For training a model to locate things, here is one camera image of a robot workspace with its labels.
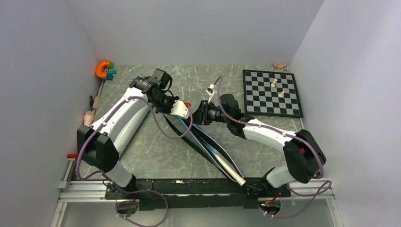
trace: table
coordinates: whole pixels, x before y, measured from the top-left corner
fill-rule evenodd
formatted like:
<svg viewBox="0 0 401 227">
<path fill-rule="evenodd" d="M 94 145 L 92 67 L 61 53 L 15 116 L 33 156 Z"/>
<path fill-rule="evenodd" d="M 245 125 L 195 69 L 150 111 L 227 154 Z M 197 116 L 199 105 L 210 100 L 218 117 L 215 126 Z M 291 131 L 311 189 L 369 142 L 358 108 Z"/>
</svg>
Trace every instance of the table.
<svg viewBox="0 0 401 227">
<path fill-rule="evenodd" d="M 231 93 L 244 111 L 242 70 L 278 71 L 264 66 L 244 65 L 129 65 L 115 66 L 117 74 L 113 81 L 104 84 L 95 121 L 109 111 L 123 96 L 131 81 L 141 74 L 151 76 L 156 69 L 165 70 L 173 78 L 171 91 L 180 100 L 190 101 L 194 112 L 201 100 L 206 100 L 206 88 L 218 76 L 224 76 L 221 95 Z M 297 118 L 255 116 L 265 124 L 288 131 L 302 129 Z M 169 128 L 161 114 L 157 114 L 161 127 L 170 135 L 176 134 Z M 284 155 L 279 151 L 255 142 L 232 135 L 225 124 L 214 122 L 204 126 L 222 147 L 231 155 L 245 177 L 261 177 L 275 166 L 285 164 Z M 165 137 L 148 114 L 126 150 L 120 157 L 121 163 L 137 178 L 223 178 L 224 176 L 206 159 L 193 150 L 183 140 Z M 87 175 L 96 168 L 81 164 L 81 173 Z M 91 179 L 102 179 L 95 175 Z"/>
</svg>

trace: gray marble tabletop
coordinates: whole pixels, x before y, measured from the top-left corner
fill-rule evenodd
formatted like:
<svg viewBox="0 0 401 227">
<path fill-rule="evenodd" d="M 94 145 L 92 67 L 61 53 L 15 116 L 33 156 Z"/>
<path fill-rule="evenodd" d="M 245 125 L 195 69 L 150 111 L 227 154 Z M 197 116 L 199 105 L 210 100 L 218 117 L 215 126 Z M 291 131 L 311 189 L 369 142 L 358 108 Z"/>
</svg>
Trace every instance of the gray marble tabletop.
<svg viewBox="0 0 401 227">
<path fill-rule="evenodd" d="M 116 66 L 113 81 L 105 82 L 95 120 L 103 116 L 123 96 L 131 81 L 141 74 L 151 76 L 156 68 L 169 73 L 173 78 L 171 91 L 180 100 L 190 101 L 194 112 L 201 100 L 206 100 L 206 88 L 220 75 L 224 76 L 221 95 L 231 93 L 244 111 L 242 70 L 281 71 L 272 67 L 243 65 L 129 65 Z M 284 130 L 301 130 L 297 118 L 255 116 L 265 124 Z M 161 114 L 157 114 L 161 127 L 170 135 Z M 285 163 L 279 151 L 232 135 L 223 123 L 214 122 L 204 129 L 231 155 L 245 177 L 260 177 L 275 166 Z M 165 137 L 148 114 L 120 157 L 121 163 L 137 178 L 216 178 L 224 177 L 211 163 L 193 150 L 183 140 L 173 141 Z M 87 175 L 96 168 L 82 163 L 81 172 Z M 92 179 L 101 179 L 95 175 Z"/>
</svg>

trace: purple cable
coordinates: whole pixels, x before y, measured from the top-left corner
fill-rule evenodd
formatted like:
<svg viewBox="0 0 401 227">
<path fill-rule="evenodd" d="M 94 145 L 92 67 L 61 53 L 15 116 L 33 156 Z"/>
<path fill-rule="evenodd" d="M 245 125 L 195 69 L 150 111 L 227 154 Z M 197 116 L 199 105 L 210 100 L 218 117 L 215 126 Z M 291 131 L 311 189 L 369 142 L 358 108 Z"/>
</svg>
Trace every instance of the purple cable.
<svg viewBox="0 0 401 227">
<path fill-rule="evenodd" d="M 219 77 L 216 79 L 216 81 L 214 82 L 213 85 L 216 85 L 217 82 L 218 82 L 219 80 L 220 80 L 220 82 L 219 82 L 218 88 L 217 88 L 217 97 L 218 97 L 217 100 L 218 100 L 218 104 L 220 105 L 221 111 L 223 111 L 224 115 L 225 115 L 228 119 L 230 119 L 230 120 L 232 120 L 232 121 L 234 121 L 234 122 L 236 122 L 236 123 L 239 123 L 239 124 L 250 125 L 250 126 L 256 126 L 256 127 L 262 127 L 262 128 L 266 128 L 266 129 L 273 130 L 273 131 L 275 131 L 275 132 L 277 132 L 277 133 L 279 133 L 279 134 L 282 134 L 282 133 L 283 133 L 282 131 L 280 131 L 280 130 L 278 130 L 278 129 L 276 129 L 276 128 L 273 128 L 273 127 L 271 127 L 271 126 L 268 126 L 268 125 L 261 125 L 261 126 L 260 126 L 260 125 L 258 125 L 258 124 L 253 124 L 253 123 L 248 123 L 248 122 L 240 122 L 240 121 L 238 121 L 238 120 L 232 118 L 230 115 L 228 115 L 227 112 L 224 110 L 223 105 L 221 104 L 221 100 L 220 100 L 220 87 L 221 87 L 221 81 L 223 80 L 223 76 L 219 76 Z M 287 134 L 286 136 L 288 136 L 288 137 L 290 137 L 290 138 L 293 138 L 293 139 L 296 139 L 296 140 L 302 142 L 303 144 L 305 144 L 305 145 L 311 150 L 312 154 L 313 154 L 314 157 L 316 158 L 317 164 L 318 164 L 319 169 L 320 169 L 320 175 L 317 176 L 317 177 L 314 177 L 314 179 L 320 179 L 320 178 L 322 178 L 322 177 L 323 177 L 323 174 L 324 174 L 324 172 L 323 172 L 323 165 L 322 165 L 322 162 L 321 162 L 319 156 L 317 155 L 316 151 L 314 150 L 314 148 L 313 148 L 308 142 L 306 142 L 306 141 L 305 141 L 304 139 L 302 139 L 302 138 L 299 138 L 299 137 L 297 137 L 297 136 L 293 136 L 293 135 L 290 135 L 290 134 Z"/>
<path fill-rule="evenodd" d="M 121 192 L 123 192 L 123 193 L 125 193 L 125 194 L 137 194 L 137 193 L 142 193 L 142 192 L 152 192 L 152 193 L 155 193 L 155 194 L 159 195 L 160 197 L 162 197 L 162 199 L 163 199 L 164 202 L 166 203 L 166 213 L 164 214 L 163 219 L 162 219 L 161 221 L 159 221 L 157 224 L 152 225 L 152 226 L 144 226 L 144 225 L 141 225 L 141 224 L 139 224 L 139 223 L 137 223 L 137 222 L 135 222 L 135 221 L 133 221 L 133 220 L 131 220 L 131 219 L 128 219 L 128 218 L 126 218 L 126 217 L 124 217 L 123 215 L 121 215 L 121 214 L 118 213 L 118 207 L 119 207 L 121 204 L 126 204 L 126 203 L 138 204 L 138 203 L 135 202 L 135 201 L 122 201 L 122 202 L 117 203 L 117 205 L 115 206 L 115 212 L 116 212 L 116 214 L 117 214 L 119 217 L 121 217 L 122 219 L 124 219 L 124 220 L 126 220 L 126 221 L 128 221 L 128 222 L 130 222 L 130 223 L 132 223 L 132 224 L 134 224 L 134 225 L 137 225 L 137 226 L 139 226 L 139 227 L 156 227 L 156 226 L 159 226 L 160 224 L 162 224 L 162 223 L 166 220 L 167 215 L 168 215 L 168 202 L 167 202 L 167 199 L 166 199 L 161 193 L 159 193 L 159 192 L 157 192 L 157 191 L 154 191 L 154 190 L 151 190 L 151 189 L 139 190 L 139 191 L 135 191 L 135 192 L 128 192 L 128 191 L 122 189 L 118 184 L 114 183 L 114 182 L 113 182 L 108 176 L 106 176 L 105 174 L 103 174 L 103 177 L 105 177 L 107 180 L 109 180 L 110 182 L 112 182 L 113 185 L 114 185 L 116 188 L 118 188 L 118 190 L 120 190 Z"/>
<path fill-rule="evenodd" d="M 320 191 L 326 184 L 329 184 L 323 191 Z M 277 218 L 277 219 L 289 219 L 289 218 L 295 218 L 296 216 L 302 214 L 306 209 L 308 209 L 308 207 L 312 204 L 312 202 L 315 200 L 317 195 L 320 195 L 324 192 L 326 192 L 327 190 L 329 190 L 331 187 L 331 181 L 326 181 L 324 182 L 319 189 L 316 191 L 315 194 L 307 194 L 307 195 L 302 195 L 302 194 L 298 194 L 296 192 L 294 192 L 292 189 L 291 191 L 294 192 L 295 194 L 299 195 L 299 196 L 313 196 L 312 199 L 304 206 L 304 208 L 302 208 L 302 210 L 298 211 L 296 214 L 290 215 L 290 216 L 276 216 L 276 215 L 271 215 L 267 212 L 265 212 L 262 208 L 259 207 L 259 209 L 265 214 L 265 215 L 269 215 L 271 218 Z"/>
<path fill-rule="evenodd" d="M 161 133 L 162 133 L 163 135 L 165 135 L 166 137 L 168 137 L 168 138 L 170 138 L 170 139 L 180 139 L 180 138 L 184 137 L 184 136 L 191 130 L 191 128 L 192 128 L 192 123 L 193 123 L 191 108 L 188 107 L 188 110 L 189 110 L 189 118 L 190 118 L 190 123 L 189 123 L 188 129 L 187 129 L 181 136 L 173 137 L 173 136 L 168 135 L 168 134 L 162 129 L 162 127 L 160 126 L 159 122 L 158 122 L 157 119 L 156 119 L 156 114 L 155 114 L 155 111 L 154 111 L 153 108 L 152 108 L 152 105 L 150 105 L 150 103 L 149 103 L 146 99 L 144 99 L 144 98 L 142 98 L 142 97 L 139 97 L 139 96 L 130 96 L 130 97 L 127 98 L 127 100 L 132 100 L 132 99 L 139 99 L 139 100 L 142 100 L 143 102 L 146 103 L 146 105 L 148 105 L 148 107 L 149 107 L 149 109 L 150 109 L 150 112 L 152 113 L 153 119 L 155 120 L 156 126 L 159 128 L 159 130 L 161 131 Z M 121 108 L 121 106 L 123 106 L 123 105 L 126 104 L 126 103 L 128 103 L 126 100 L 121 101 L 121 102 L 111 111 L 111 113 L 106 117 L 106 119 L 104 120 L 104 122 L 107 123 L 107 122 L 114 116 L 114 114 Z M 89 174 L 89 175 L 86 176 L 86 177 L 81 177 L 81 174 L 80 174 L 80 172 L 79 172 L 79 167 L 81 166 L 81 160 L 82 160 L 82 156 L 83 156 L 83 154 L 84 154 L 84 152 L 85 152 L 85 148 L 87 147 L 87 145 L 89 144 L 89 142 L 92 140 L 92 138 L 96 135 L 96 133 L 99 132 L 99 131 L 103 128 L 103 126 L 104 126 L 104 125 L 101 124 L 101 125 L 88 137 L 88 139 L 85 141 L 84 145 L 82 145 L 81 150 L 79 151 L 78 158 L 77 158 L 77 165 L 76 165 L 76 167 L 75 167 L 75 172 L 76 172 L 76 174 L 77 174 L 77 179 L 80 180 L 80 181 L 85 181 L 85 180 L 87 180 L 88 178 L 90 178 L 91 176 L 93 176 L 93 175 L 95 175 L 95 174 L 101 172 L 100 170 L 97 170 L 97 171 L 94 171 L 93 173 Z"/>
</svg>

